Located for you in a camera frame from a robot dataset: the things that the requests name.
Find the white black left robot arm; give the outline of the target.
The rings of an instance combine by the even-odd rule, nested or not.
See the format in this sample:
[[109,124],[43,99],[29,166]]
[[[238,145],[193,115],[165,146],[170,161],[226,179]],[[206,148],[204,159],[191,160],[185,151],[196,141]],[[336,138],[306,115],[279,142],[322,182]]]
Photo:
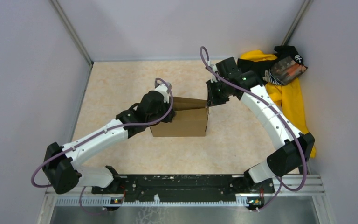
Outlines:
[[172,121],[173,95],[171,91],[152,90],[139,103],[119,113],[98,130],[76,141],[60,146],[50,144],[41,169],[57,194],[75,187],[100,187],[110,193],[120,190],[121,180],[110,168],[86,168],[83,164],[93,156],[160,122]]

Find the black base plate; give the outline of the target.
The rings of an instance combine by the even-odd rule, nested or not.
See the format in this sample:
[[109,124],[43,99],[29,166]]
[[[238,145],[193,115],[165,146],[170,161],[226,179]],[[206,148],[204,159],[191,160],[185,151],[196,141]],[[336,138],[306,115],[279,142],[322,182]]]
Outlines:
[[243,175],[125,175],[93,194],[124,194],[125,202],[233,202],[237,194],[274,193],[272,179],[250,186]]

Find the yellow cloth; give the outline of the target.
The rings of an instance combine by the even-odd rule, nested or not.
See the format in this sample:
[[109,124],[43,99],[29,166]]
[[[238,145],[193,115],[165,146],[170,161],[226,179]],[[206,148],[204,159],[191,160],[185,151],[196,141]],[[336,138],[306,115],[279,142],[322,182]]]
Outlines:
[[[240,62],[250,65],[261,65],[261,62],[271,62],[275,59],[277,59],[276,55],[264,54],[261,50],[253,50],[239,57]],[[304,134],[308,133],[299,79],[296,78],[284,86],[267,83],[265,87],[271,99],[282,110],[286,118]]]

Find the brown cardboard box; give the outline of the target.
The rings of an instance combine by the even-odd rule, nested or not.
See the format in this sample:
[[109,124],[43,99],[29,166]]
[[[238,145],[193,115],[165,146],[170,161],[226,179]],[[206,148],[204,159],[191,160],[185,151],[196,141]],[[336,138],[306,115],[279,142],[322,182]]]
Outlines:
[[204,99],[174,97],[176,115],[170,123],[151,126],[153,137],[205,137],[208,124],[207,101]]

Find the patterned grey pouch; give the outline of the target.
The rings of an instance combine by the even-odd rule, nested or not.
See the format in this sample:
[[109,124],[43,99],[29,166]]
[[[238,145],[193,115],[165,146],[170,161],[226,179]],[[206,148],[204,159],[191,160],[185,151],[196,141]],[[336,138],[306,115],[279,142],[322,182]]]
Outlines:
[[303,62],[299,54],[278,59],[264,72],[262,79],[275,85],[288,85],[307,70]]

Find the aluminium frame rail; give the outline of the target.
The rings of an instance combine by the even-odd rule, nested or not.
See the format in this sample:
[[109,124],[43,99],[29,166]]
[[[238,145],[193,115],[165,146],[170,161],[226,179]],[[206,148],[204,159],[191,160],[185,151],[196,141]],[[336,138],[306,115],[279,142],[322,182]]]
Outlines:
[[271,198],[311,198],[312,211],[320,224],[334,219],[318,175],[286,175],[267,179],[252,187],[243,175],[123,175],[105,188],[75,187],[64,194],[48,188],[37,219],[50,223],[58,206],[96,207],[115,210],[124,207],[221,207],[258,212],[272,207]]

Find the black cloth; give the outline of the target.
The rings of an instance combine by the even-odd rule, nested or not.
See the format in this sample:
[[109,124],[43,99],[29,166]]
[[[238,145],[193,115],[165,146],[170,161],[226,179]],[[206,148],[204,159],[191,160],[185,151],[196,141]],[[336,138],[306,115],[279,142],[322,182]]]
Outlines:
[[262,79],[262,77],[264,76],[264,72],[268,70],[276,61],[278,61],[278,59],[283,59],[287,56],[294,56],[296,54],[299,54],[294,46],[276,46],[274,47],[274,51],[275,51],[274,55],[277,56],[277,59],[271,62],[261,62],[261,65],[255,65],[255,64],[250,65],[245,62],[240,62],[238,58],[237,65],[243,73],[247,71],[253,71],[258,75],[258,77]]

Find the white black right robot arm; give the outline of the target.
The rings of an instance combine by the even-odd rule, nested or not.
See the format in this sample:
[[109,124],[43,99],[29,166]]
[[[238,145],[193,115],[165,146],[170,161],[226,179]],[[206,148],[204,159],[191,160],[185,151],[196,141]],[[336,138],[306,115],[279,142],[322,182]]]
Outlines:
[[233,57],[217,64],[204,62],[212,73],[207,84],[207,106],[218,106],[238,98],[256,116],[270,137],[275,152],[244,172],[244,187],[256,192],[262,182],[283,177],[303,165],[310,157],[315,143],[312,134],[302,133],[283,115],[270,98],[263,81],[253,71],[243,73]]

